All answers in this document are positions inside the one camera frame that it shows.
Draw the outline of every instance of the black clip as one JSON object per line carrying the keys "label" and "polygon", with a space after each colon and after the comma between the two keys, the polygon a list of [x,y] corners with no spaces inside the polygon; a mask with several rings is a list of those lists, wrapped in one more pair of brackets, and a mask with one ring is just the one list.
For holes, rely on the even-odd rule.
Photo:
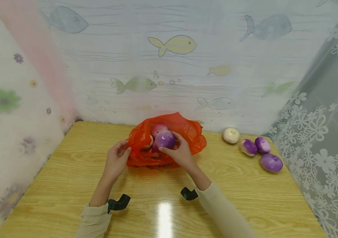
{"label": "black clip", "polygon": [[109,199],[108,200],[108,213],[113,211],[119,211],[123,210],[128,206],[129,200],[131,200],[131,197],[123,194],[120,198],[119,201],[115,201],[114,199]]}
{"label": "black clip", "polygon": [[187,187],[184,187],[182,190],[181,190],[181,195],[187,200],[187,201],[190,201],[190,200],[194,200],[198,197],[198,194],[197,192],[195,191],[195,189],[193,189],[193,191],[190,191],[189,188]]}

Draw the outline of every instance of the forearm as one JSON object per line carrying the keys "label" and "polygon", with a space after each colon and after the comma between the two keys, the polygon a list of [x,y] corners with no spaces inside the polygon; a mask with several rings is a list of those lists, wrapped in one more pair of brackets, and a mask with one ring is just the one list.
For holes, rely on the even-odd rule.
{"label": "forearm", "polygon": [[212,183],[206,190],[196,188],[199,202],[224,237],[255,238],[254,231],[235,206]]}
{"label": "forearm", "polygon": [[198,167],[198,165],[194,165],[190,168],[187,168],[186,172],[192,178],[193,182],[195,183],[195,185],[199,190],[204,191],[210,186],[211,181],[202,172],[202,170]]}
{"label": "forearm", "polygon": [[108,198],[114,182],[102,177],[89,203],[84,206],[74,238],[103,238],[111,220],[108,213]]}
{"label": "forearm", "polygon": [[114,182],[102,176],[89,202],[90,207],[99,207],[107,203]]}

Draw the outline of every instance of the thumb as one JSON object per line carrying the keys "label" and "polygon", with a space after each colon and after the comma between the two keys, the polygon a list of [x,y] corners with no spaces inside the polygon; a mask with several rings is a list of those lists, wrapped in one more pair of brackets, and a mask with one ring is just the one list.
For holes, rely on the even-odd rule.
{"label": "thumb", "polygon": [[127,160],[128,160],[129,155],[131,154],[131,150],[132,150],[132,148],[128,147],[125,150],[124,154],[119,158],[119,160],[122,160],[122,161],[124,161],[126,163]]}
{"label": "thumb", "polygon": [[174,150],[170,150],[170,149],[168,149],[166,147],[159,147],[158,149],[159,149],[159,151],[161,151],[164,154],[167,154],[167,155],[169,155],[171,157],[173,156]]}

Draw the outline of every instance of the hand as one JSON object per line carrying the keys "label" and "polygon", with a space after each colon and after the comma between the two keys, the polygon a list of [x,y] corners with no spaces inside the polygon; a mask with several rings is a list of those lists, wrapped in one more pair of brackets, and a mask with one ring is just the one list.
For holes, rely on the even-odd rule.
{"label": "hand", "polygon": [[106,166],[104,167],[103,178],[107,178],[113,183],[124,171],[131,148],[123,150],[127,145],[128,140],[122,140],[116,143],[111,149],[108,150]]}
{"label": "hand", "polygon": [[173,158],[173,160],[185,170],[189,171],[192,168],[196,167],[197,164],[192,158],[189,144],[187,141],[178,133],[172,131],[177,140],[180,141],[180,147],[178,150],[170,150],[165,147],[158,148],[162,153],[165,153]]}

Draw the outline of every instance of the lace curtain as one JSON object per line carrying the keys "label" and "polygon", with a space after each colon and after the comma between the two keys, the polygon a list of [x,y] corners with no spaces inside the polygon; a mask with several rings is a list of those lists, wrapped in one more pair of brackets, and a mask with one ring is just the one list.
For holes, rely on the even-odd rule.
{"label": "lace curtain", "polygon": [[266,135],[327,236],[338,238],[338,23]]}

